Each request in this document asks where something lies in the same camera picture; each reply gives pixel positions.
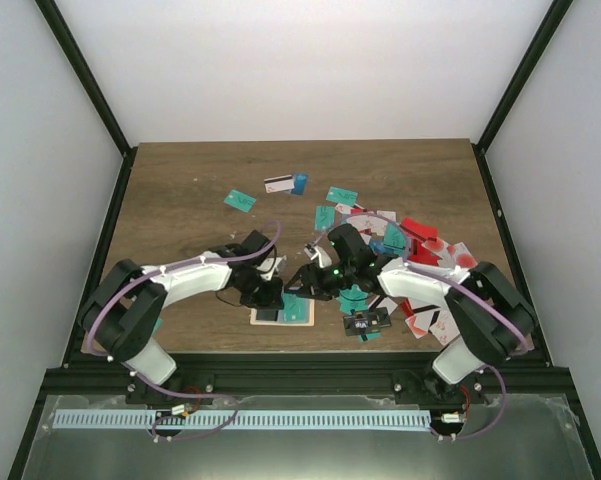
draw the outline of white wall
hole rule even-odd
[[[601,0],[574,2],[487,156],[601,453]]]
[[[470,137],[550,0],[58,0],[149,141]]]
[[[120,155],[33,1],[0,1],[0,479],[59,365]]]

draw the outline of white cable tray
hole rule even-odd
[[[167,419],[158,430],[209,430],[228,420],[227,410],[200,410],[186,418]],[[153,410],[57,410],[54,429],[148,429],[156,420]],[[391,430],[429,431],[431,414],[419,410],[244,410],[227,430]]]

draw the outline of black metal frame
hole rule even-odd
[[[120,173],[85,284],[81,298],[82,304],[95,290],[102,276],[137,147],[130,148],[126,141],[55,1],[35,1],[122,155]],[[489,173],[485,153],[571,3],[572,0],[554,0],[484,134],[478,144],[473,146],[476,162],[516,287],[530,302],[529,288]],[[127,387],[131,379],[127,370],[119,365],[108,364],[99,358],[81,353],[83,339],[82,331],[74,326],[64,355],[63,367],[47,371],[9,475],[10,480],[19,479],[22,476],[47,396],[128,394]],[[501,369],[507,383],[507,390],[513,393],[564,394],[571,410],[579,417],[580,437],[586,448],[595,478],[601,479],[601,459],[571,375],[568,369],[552,366],[539,326],[533,333],[533,340],[536,345],[535,351],[507,362]],[[312,395],[337,392],[339,394],[394,395],[397,402],[409,403],[408,397],[394,392],[393,385],[407,371],[416,374],[423,372],[435,355],[436,352],[176,354],[174,358],[178,362],[180,370],[211,379],[215,391],[240,396]],[[499,391],[498,382],[492,375],[485,374],[481,382],[485,393]]]

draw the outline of teal card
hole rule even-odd
[[[358,285],[354,285],[347,290],[340,290],[340,298],[344,300],[366,300],[368,296],[369,294],[360,290]]]
[[[224,203],[243,212],[248,212],[256,203],[256,199],[238,190],[231,190],[227,198],[224,199]]]
[[[293,294],[283,293],[284,310],[278,315],[278,323],[309,323],[308,298],[298,298]]]
[[[387,225],[387,231],[384,234],[384,244],[394,249],[404,250],[407,246],[407,241],[398,227],[395,225]]]
[[[365,335],[365,337],[367,337],[366,340],[364,338],[362,338],[362,335],[358,335],[358,340],[360,340],[362,343],[364,343],[364,342],[368,342],[369,340],[373,340],[374,338],[378,338],[380,336],[382,336],[381,333],[367,333]]]
[[[393,255],[397,255],[398,257],[401,257],[405,250],[404,248],[390,247],[389,245],[385,245],[384,249],[386,253],[391,253]]]
[[[331,187],[327,194],[327,200],[334,203],[343,203],[350,207],[355,206],[356,200],[358,199],[358,193],[352,192],[351,190],[345,190],[343,188]]]
[[[336,222],[336,207],[316,207],[315,229],[319,232],[328,229]]]
[[[160,325],[162,325],[162,319],[160,317],[158,317],[158,320],[156,320],[156,324],[153,327],[153,332],[151,333],[151,335],[156,333],[156,330],[160,328]]]
[[[364,310],[369,310],[369,305],[365,300],[347,300],[345,298],[339,297],[340,300],[340,311],[343,313],[348,313],[351,315],[351,310],[354,312],[362,312]]]

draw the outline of wooden table surface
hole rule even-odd
[[[303,196],[265,193],[263,179],[292,172],[309,174]],[[326,200],[331,186],[358,192],[366,208],[438,227],[442,238],[465,242],[478,260],[510,276],[471,146],[462,139],[142,144],[105,272],[124,258],[146,265],[192,257],[278,219],[286,281],[307,263],[302,247],[317,236],[316,206],[334,205]],[[232,189],[257,199],[249,213],[223,203]],[[416,340],[399,309],[393,326],[365,343],[345,336],[337,300],[317,302],[315,313],[313,327],[253,326],[249,309],[202,294],[167,308],[156,339],[177,352],[440,348],[432,335]]]

